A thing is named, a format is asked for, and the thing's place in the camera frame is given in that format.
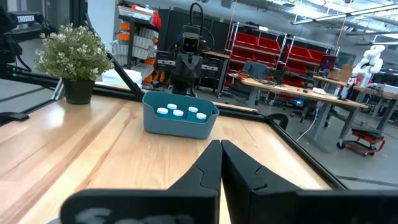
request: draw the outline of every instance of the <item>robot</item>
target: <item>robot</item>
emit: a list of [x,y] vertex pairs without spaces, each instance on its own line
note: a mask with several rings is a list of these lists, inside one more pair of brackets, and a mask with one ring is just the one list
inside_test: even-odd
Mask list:
[[372,78],[372,74],[380,72],[383,66],[383,60],[380,59],[380,54],[386,49],[383,45],[373,45],[370,50],[365,51],[362,60],[353,69],[352,78],[362,75],[361,87],[366,87]]

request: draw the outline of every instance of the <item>red stool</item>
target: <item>red stool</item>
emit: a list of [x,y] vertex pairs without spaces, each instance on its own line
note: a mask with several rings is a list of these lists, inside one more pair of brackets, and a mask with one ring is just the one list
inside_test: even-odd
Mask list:
[[[360,152],[363,156],[367,156],[368,154],[373,156],[375,153],[380,152],[383,149],[386,140],[384,140],[384,136],[381,136],[377,133],[372,133],[369,131],[364,131],[362,129],[353,128],[353,135],[358,137],[356,141],[343,141],[342,145],[337,143],[337,148],[344,149],[346,146],[351,148],[354,151]],[[365,140],[369,143],[369,146],[366,146],[359,142],[359,140]],[[376,144],[382,142],[379,148],[376,147]]]

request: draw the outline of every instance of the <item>blue bin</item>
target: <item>blue bin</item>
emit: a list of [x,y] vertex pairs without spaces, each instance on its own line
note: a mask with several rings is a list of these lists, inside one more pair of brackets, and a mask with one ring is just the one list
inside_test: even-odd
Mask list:
[[[150,91],[142,99],[144,104],[144,128],[150,133],[168,134],[190,138],[206,139],[213,129],[219,111],[213,102],[191,96],[175,95],[160,91]],[[205,123],[196,123],[187,120],[173,120],[158,118],[156,109],[166,107],[165,103],[173,103],[178,109],[188,113],[188,107],[198,108],[200,113],[207,115]]]

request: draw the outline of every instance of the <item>red storage bin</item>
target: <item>red storage bin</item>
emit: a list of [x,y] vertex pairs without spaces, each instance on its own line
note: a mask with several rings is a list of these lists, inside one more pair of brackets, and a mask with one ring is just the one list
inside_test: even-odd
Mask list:
[[250,50],[234,48],[232,51],[231,59],[241,60],[243,62],[254,60],[254,53]]
[[259,46],[257,47],[257,49],[275,54],[280,53],[280,46],[278,41],[263,37],[259,38]]
[[[289,54],[289,51],[290,51],[290,44],[288,44],[287,48],[285,49],[285,61]],[[305,49],[303,47],[297,47],[297,46],[292,47],[292,50],[290,51],[289,58],[296,58],[296,59],[304,60],[307,62],[311,61],[311,55],[310,55],[310,52],[308,51],[308,49]]]
[[307,74],[307,68],[300,62],[289,61],[286,63],[287,70],[296,74]]
[[236,33],[235,44],[254,49],[258,46],[257,38],[255,36],[240,32]]
[[255,62],[264,63],[268,67],[274,68],[276,66],[276,60],[275,60],[275,57],[273,57],[273,56],[265,55],[262,53],[257,53],[254,55],[254,58],[255,58]]
[[234,62],[234,61],[230,61],[229,62],[229,68],[228,68],[228,72],[229,73],[236,73],[239,70],[243,69],[243,63],[238,63],[238,62]]
[[317,50],[308,50],[308,52],[310,52],[311,55],[311,61],[315,62],[315,63],[321,63],[321,60],[323,58],[323,56],[327,55],[324,52],[319,52]]

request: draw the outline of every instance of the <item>wooden tabletop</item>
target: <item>wooden tabletop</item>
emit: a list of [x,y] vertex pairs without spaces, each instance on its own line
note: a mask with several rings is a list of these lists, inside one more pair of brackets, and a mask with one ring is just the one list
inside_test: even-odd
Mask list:
[[204,52],[204,54],[208,54],[208,55],[212,55],[212,56],[217,56],[217,57],[222,57],[222,58],[229,59],[229,55],[221,54],[221,53],[217,53],[217,52],[209,51],[209,52]]
[[320,77],[318,75],[314,75],[312,78],[315,79],[315,80],[319,80],[319,81],[322,81],[322,82],[327,82],[327,83],[331,83],[331,84],[335,84],[335,85],[340,85],[340,86],[347,85],[347,83],[345,83],[345,82],[341,82],[339,80],[332,80],[330,78],[323,78],[323,77]]
[[281,93],[286,93],[288,95],[294,95],[294,96],[299,96],[302,98],[308,98],[311,100],[320,100],[320,101],[326,101],[330,103],[335,103],[335,104],[340,104],[340,105],[348,105],[348,106],[356,106],[359,108],[368,108],[368,106],[362,104],[362,103],[357,103],[351,100],[338,100],[337,96],[334,96],[332,94],[327,93],[326,95],[314,93],[311,89],[306,89],[308,93],[303,92],[303,88],[300,87],[294,87],[290,85],[284,85],[282,86],[273,86],[273,85],[265,85],[262,83],[259,83],[258,81],[253,80],[252,78],[245,78],[242,79],[242,83],[245,85],[250,85],[250,86],[255,86],[267,90],[272,90],[276,92],[281,92]]
[[[367,93],[370,95],[374,95],[374,96],[381,96],[381,94],[379,92],[377,92],[376,90],[373,90],[371,88],[361,87],[358,85],[354,86],[354,90],[361,91],[361,92],[364,92],[364,93]],[[385,92],[385,91],[382,94],[385,99],[398,100],[398,94],[389,93],[389,92]]]
[[[0,223],[45,223],[87,188],[167,189],[213,139],[229,139],[303,189],[329,186],[264,123],[217,117],[206,140],[144,130],[142,103],[52,103],[0,129]],[[220,223],[229,223],[222,193]]]

